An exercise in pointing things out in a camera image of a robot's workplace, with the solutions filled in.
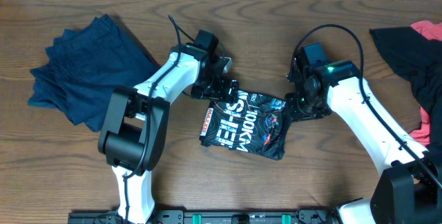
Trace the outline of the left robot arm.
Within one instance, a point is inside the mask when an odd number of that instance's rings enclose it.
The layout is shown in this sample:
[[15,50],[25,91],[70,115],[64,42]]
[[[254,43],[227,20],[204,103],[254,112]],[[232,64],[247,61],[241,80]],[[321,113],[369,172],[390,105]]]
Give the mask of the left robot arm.
[[113,91],[98,150],[117,179],[117,223],[147,223],[155,209],[152,171],[164,149],[172,103],[188,86],[194,99],[235,102],[238,82],[226,77],[231,66],[229,57],[178,44],[146,81]]

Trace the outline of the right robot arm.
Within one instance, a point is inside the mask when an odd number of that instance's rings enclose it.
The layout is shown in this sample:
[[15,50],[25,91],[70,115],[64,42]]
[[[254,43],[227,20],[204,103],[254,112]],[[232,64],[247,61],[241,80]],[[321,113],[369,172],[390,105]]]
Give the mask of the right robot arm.
[[441,156],[413,140],[372,94],[351,61],[291,62],[286,95],[294,122],[338,114],[380,176],[371,198],[343,203],[329,223],[440,223]]

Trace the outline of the black orange patterned jersey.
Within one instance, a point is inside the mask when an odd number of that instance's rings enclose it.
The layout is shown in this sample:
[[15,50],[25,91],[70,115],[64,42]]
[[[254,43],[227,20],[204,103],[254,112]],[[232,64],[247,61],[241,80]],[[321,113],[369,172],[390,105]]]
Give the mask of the black orange patterned jersey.
[[201,145],[226,147],[280,160],[291,124],[286,102],[276,97],[238,92],[238,101],[211,102],[200,133]]

